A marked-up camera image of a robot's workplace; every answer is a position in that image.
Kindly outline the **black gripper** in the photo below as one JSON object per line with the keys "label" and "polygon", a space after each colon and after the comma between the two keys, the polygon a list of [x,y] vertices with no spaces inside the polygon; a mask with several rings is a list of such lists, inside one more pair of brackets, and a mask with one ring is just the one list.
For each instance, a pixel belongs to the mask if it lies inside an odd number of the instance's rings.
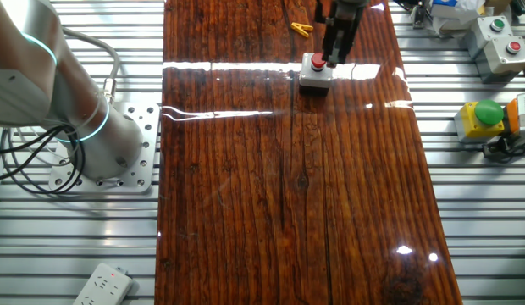
{"label": "black gripper", "polygon": [[[323,60],[329,68],[345,63],[366,6],[366,3],[331,3],[323,38]],[[338,50],[337,60],[333,55],[334,45]]]}

